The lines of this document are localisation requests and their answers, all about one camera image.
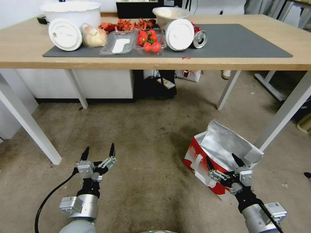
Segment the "shoe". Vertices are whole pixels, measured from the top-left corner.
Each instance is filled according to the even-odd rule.
[[[222,71],[221,72],[221,77],[225,80],[230,79],[231,71]]]

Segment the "tomato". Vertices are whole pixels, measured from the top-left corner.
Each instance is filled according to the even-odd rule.
[[[145,37],[140,37],[140,38],[138,39],[138,44],[139,44],[141,47],[143,47],[143,45],[144,45],[146,42],[147,42],[147,38],[145,38]]]
[[[154,30],[149,30],[148,31],[148,36],[151,36],[151,35],[156,35],[156,32]]]
[[[145,43],[144,44],[144,50],[146,52],[149,52],[151,50],[151,44],[149,42]]]
[[[147,33],[145,31],[141,31],[139,33],[139,37],[146,37],[147,38]]]
[[[161,44],[159,42],[155,42],[153,43],[153,45],[151,46],[151,51],[153,53],[158,53],[161,51]]]
[[[157,35],[156,35],[156,34],[150,35],[150,40],[152,41],[152,44],[153,44],[154,42],[157,42],[157,41],[158,41]]]

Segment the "table leg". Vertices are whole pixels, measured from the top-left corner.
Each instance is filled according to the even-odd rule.
[[[51,162],[55,165],[58,165],[62,160],[61,156],[1,74],[0,100],[9,109],[13,116],[19,121],[19,123],[24,127],[27,133],[41,148],[41,150],[43,150],[43,152],[51,160]]]
[[[309,96],[311,96],[311,71],[304,75],[254,145],[264,151]]]
[[[224,89],[224,91],[223,91],[223,93],[222,93],[222,95],[218,101],[218,104],[216,106],[218,110],[221,110],[223,108],[223,106],[224,106],[235,82],[237,81],[237,78],[239,77],[240,73],[241,73],[241,71],[232,71],[231,78],[228,80],[228,83],[227,83],[227,85],[226,85],[226,87],[225,87],[225,89]]]
[[[268,91],[271,92],[272,95],[274,95],[275,98],[278,99],[278,101],[283,101],[286,98],[280,93],[278,92],[269,82],[272,78],[272,76],[275,74],[276,71],[269,71],[269,73],[267,74],[267,76],[265,78],[263,78],[260,74],[255,74],[255,78],[261,82],[261,84],[267,88]]]
[[[75,93],[77,94],[79,100],[80,100],[80,103],[82,104],[82,107],[84,109],[87,109],[88,108],[88,103],[84,97],[84,94],[83,94],[83,91],[78,83],[78,80],[77,80],[77,77],[74,73],[73,70],[65,70],[65,73],[67,74],[71,84],[72,84],[72,87],[74,88],[75,90]]]

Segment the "plastic bag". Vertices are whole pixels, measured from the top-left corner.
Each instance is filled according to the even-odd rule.
[[[103,29],[99,29],[88,24],[82,25],[83,45],[88,48],[105,46],[108,42],[108,36]]]

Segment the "plastic food tray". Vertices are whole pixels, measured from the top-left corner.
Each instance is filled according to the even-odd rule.
[[[111,32],[108,36],[108,43],[100,50],[99,54],[111,55],[130,52],[135,44],[137,32],[138,30]],[[124,45],[122,52],[112,53],[113,47],[118,39],[129,39],[130,42]]]
[[[163,50],[167,47],[167,44],[166,44],[166,42],[165,42],[165,34],[164,34],[164,31],[162,31],[162,29],[160,29],[160,28],[154,28],[153,30],[156,32],[156,35],[157,35],[157,37],[158,37],[158,42],[161,44],[161,50],[160,50],[160,52],[158,52],[157,54],[162,54],[162,53],[163,53]],[[145,50],[139,45],[138,40],[139,40],[139,33],[137,33],[137,35],[136,35],[136,41],[135,41],[135,49],[137,50],[137,52],[138,52],[139,54],[150,54],[150,55],[154,55],[153,52],[146,53]]]

